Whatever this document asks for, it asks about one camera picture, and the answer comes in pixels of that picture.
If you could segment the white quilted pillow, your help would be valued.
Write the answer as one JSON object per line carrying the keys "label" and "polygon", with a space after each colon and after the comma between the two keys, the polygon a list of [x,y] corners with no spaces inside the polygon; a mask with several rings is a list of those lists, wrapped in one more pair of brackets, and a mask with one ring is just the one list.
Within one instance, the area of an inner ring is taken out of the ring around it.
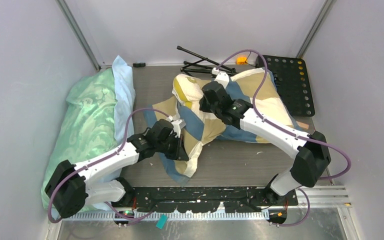
{"label": "white quilted pillow", "polygon": [[173,80],[173,94],[182,106],[197,113],[200,111],[200,100],[204,96],[202,87],[209,82],[186,74],[178,74]]}

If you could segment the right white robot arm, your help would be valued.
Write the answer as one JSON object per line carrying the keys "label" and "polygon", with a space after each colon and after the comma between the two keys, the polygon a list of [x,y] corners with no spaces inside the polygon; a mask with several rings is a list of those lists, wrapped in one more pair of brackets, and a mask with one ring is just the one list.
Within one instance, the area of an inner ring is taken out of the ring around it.
{"label": "right white robot arm", "polygon": [[276,174],[263,189],[266,204],[279,205],[290,191],[316,185],[331,162],[328,148],[319,144],[326,142],[322,133],[308,134],[276,123],[268,116],[259,116],[256,107],[244,99],[232,99],[217,81],[204,85],[202,92],[201,111],[214,114],[225,125],[262,137],[293,159],[292,166]]}

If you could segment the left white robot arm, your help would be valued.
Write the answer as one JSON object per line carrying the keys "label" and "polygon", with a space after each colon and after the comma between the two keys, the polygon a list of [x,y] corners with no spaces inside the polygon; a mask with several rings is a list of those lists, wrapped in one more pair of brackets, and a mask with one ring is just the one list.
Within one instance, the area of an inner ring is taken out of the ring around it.
{"label": "left white robot arm", "polygon": [[128,207],[134,197],[127,181],[118,177],[104,182],[103,178],[156,153],[170,160],[188,161],[181,134],[185,126],[183,119],[160,119],[145,132],[131,135],[124,144],[100,156],[78,163],[60,162],[44,189],[50,208],[66,219],[85,205],[114,202]]}

